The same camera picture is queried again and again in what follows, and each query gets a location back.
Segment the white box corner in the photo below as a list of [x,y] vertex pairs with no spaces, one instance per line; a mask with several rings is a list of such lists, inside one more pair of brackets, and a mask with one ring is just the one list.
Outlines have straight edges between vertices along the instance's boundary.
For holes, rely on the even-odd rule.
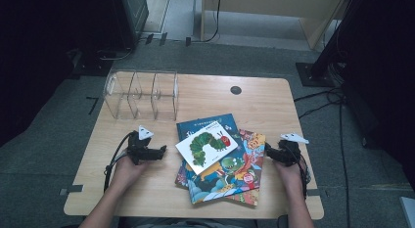
[[400,202],[409,228],[415,228],[415,199],[401,197]]

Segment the person's grey clothing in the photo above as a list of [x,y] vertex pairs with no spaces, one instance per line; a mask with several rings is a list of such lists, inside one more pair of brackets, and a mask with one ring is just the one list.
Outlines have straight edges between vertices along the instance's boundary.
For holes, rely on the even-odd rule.
[[123,217],[118,228],[257,228],[254,219]]

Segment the light wooden partition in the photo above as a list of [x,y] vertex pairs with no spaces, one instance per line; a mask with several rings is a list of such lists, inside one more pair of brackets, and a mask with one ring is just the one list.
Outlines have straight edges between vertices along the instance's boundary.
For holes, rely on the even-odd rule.
[[345,0],[202,0],[200,38],[205,39],[205,11],[294,17],[300,19],[309,48],[314,49],[345,5]]

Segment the white caterpillar picture book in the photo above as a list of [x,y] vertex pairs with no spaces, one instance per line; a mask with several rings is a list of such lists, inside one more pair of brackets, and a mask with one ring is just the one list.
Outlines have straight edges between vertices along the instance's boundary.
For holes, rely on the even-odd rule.
[[192,170],[201,174],[238,148],[238,143],[217,121],[201,128],[175,145]]

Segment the black stand base plate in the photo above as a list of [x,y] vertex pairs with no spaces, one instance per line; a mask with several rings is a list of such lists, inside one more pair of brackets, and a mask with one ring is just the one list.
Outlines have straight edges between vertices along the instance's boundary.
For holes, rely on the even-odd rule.
[[335,83],[326,68],[320,68],[315,64],[296,63],[296,69],[301,84],[307,87],[334,87]]

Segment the person's right hand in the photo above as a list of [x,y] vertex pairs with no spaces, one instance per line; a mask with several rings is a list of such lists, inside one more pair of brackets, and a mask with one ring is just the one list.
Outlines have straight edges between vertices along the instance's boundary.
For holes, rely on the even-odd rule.
[[286,188],[299,188],[302,185],[300,169],[297,166],[285,166],[278,161],[274,161],[273,164]]

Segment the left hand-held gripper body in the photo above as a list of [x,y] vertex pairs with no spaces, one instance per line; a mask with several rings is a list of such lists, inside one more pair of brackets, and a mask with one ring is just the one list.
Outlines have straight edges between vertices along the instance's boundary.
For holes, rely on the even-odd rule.
[[134,164],[138,164],[140,154],[147,151],[154,133],[143,125],[138,127],[137,131],[132,131],[128,137],[127,155]]

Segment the clear acrylic book rack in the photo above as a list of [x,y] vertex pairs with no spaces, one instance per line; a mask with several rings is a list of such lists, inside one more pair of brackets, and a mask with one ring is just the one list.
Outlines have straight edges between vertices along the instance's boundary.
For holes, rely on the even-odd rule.
[[115,119],[176,120],[178,94],[175,71],[115,69],[104,88]]

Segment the dark equipment box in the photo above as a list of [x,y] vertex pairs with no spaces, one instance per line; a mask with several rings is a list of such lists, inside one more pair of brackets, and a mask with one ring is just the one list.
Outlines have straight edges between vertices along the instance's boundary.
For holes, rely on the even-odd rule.
[[121,45],[132,49],[140,39],[149,16],[147,0],[113,0],[113,5]]

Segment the person's left hand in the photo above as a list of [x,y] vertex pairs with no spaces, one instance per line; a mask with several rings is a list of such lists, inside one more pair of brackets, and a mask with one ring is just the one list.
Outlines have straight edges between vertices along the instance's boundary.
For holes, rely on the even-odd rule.
[[111,186],[120,190],[128,189],[138,180],[148,166],[149,164],[145,161],[134,164],[129,157],[120,159],[116,163]]

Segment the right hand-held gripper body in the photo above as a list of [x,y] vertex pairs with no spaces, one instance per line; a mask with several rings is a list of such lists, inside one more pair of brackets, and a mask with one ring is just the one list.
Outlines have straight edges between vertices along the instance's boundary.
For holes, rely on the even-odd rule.
[[301,158],[300,143],[308,144],[309,141],[295,132],[281,134],[280,137],[281,140],[278,142],[278,156],[276,160],[286,166],[298,163]]

